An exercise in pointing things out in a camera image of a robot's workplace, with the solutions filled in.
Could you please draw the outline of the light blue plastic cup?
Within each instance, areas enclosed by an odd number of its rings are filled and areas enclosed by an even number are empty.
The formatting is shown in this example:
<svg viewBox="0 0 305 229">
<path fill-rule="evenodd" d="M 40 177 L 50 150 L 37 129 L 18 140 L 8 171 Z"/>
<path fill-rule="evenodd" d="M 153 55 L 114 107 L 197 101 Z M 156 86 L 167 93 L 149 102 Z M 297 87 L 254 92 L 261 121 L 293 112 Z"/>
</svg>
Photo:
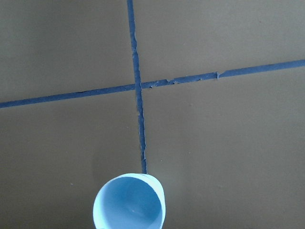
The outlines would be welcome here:
<svg viewBox="0 0 305 229">
<path fill-rule="evenodd" d="M 97 193 L 92 216 L 97 229 L 161 229 L 166 216 L 163 187 L 148 174 L 115 177 Z"/>
</svg>

